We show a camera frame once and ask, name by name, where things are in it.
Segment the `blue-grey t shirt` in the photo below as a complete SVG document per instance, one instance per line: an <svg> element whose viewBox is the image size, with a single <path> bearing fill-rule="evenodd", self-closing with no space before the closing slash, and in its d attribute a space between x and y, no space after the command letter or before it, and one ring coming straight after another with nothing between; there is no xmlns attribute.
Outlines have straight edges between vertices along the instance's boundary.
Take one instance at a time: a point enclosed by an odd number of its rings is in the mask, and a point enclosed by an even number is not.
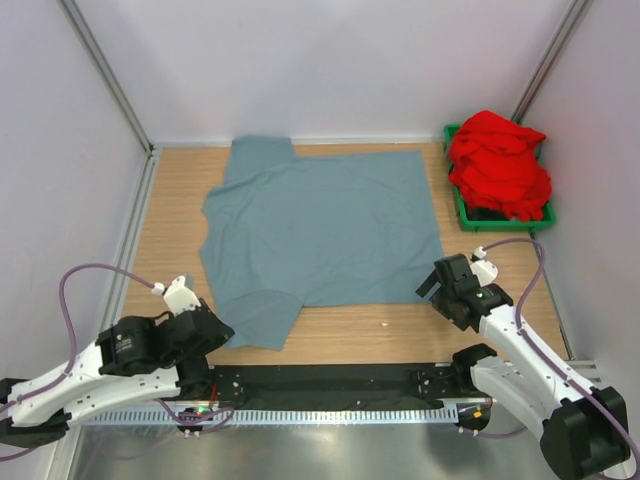
<svg viewBox="0 0 640 480"><path fill-rule="evenodd" d="M443 255L417 150L303 157L233 141L200 258L230 348L280 350L305 307L412 304Z"/></svg>

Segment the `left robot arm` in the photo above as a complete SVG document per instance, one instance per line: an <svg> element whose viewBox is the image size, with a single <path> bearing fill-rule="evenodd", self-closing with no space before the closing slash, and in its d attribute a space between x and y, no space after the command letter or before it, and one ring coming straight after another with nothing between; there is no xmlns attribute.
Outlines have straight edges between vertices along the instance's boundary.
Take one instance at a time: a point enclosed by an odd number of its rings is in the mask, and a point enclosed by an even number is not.
<svg viewBox="0 0 640 480"><path fill-rule="evenodd" d="M71 369L2 380L1 442L35 449L110 410L202 399L212 387L206 357L233 335L206 304L180 314L124 317L80 352Z"/></svg>

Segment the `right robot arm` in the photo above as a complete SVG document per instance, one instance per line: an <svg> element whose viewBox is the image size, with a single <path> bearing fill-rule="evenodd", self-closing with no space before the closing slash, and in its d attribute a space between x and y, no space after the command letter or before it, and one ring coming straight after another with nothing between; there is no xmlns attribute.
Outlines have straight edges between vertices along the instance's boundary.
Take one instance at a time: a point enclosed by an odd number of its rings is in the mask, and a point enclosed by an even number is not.
<svg viewBox="0 0 640 480"><path fill-rule="evenodd" d="M490 262L457 254L436 261L416 291L460 330L485 339L453 355L454 390L501 404L536 438L560 479L636 478L639 452L621 394L596 387L557 355L496 276Z"/></svg>

